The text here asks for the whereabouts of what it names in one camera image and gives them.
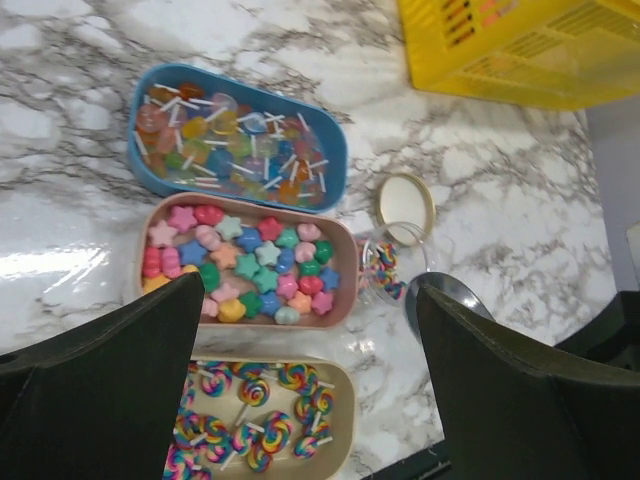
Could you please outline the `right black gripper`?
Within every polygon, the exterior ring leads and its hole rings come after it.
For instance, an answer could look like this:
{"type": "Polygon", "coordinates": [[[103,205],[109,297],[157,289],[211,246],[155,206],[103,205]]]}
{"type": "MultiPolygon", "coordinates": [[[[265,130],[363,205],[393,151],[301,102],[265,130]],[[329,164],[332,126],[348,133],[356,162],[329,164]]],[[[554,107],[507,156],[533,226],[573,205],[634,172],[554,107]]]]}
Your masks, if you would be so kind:
{"type": "Polygon", "coordinates": [[[639,296],[638,291],[618,292],[589,324],[556,348],[598,363],[638,370],[639,296]]]}

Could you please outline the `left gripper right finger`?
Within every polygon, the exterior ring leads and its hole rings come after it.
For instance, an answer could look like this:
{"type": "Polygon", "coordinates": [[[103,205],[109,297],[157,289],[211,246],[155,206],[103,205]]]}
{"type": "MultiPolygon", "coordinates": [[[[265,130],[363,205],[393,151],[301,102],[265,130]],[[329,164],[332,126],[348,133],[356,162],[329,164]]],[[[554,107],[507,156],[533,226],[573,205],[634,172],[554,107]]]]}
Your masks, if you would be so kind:
{"type": "Polygon", "coordinates": [[[432,286],[417,317],[458,479],[635,479],[639,369],[564,352],[432,286]]]}

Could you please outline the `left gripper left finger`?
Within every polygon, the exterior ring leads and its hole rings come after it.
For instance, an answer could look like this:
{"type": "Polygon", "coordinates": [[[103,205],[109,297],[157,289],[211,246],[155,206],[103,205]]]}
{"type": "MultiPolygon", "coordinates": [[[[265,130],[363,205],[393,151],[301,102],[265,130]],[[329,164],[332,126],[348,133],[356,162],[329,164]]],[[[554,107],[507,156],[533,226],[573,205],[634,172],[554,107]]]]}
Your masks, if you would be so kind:
{"type": "Polygon", "coordinates": [[[203,297],[184,274],[2,355],[2,478],[161,478],[203,297]]]}

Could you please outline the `beige tray rainbow lollipops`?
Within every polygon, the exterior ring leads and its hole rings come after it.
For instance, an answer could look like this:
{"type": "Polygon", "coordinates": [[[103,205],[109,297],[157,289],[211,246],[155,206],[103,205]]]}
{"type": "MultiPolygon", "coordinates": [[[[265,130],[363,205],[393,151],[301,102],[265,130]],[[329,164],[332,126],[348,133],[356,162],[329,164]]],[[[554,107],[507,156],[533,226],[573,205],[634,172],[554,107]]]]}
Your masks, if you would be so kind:
{"type": "Polygon", "coordinates": [[[192,357],[166,479],[334,479],[354,438],[346,371],[313,357],[192,357]]]}

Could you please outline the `pink tray star candies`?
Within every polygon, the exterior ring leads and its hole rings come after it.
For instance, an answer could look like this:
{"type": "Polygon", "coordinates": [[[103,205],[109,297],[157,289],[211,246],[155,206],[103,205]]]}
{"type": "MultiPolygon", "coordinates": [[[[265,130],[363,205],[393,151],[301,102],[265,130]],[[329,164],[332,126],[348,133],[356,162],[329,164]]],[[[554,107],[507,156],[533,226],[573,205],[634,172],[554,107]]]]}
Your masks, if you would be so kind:
{"type": "Polygon", "coordinates": [[[336,220],[183,193],[146,221],[135,284],[147,294],[195,272],[204,326],[322,330],[356,303],[357,254],[336,220]]]}

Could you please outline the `blue tray clear lollipops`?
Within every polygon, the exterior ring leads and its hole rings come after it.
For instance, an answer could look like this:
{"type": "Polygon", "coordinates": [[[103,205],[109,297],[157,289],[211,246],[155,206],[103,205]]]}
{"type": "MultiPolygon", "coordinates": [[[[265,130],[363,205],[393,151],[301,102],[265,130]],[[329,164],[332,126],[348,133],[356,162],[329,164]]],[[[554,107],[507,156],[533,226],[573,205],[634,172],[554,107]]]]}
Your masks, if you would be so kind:
{"type": "Polygon", "coordinates": [[[316,214],[346,190],[346,137],[330,114],[185,64],[139,80],[128,158],[162,197],[203,193],[316,214]]]}

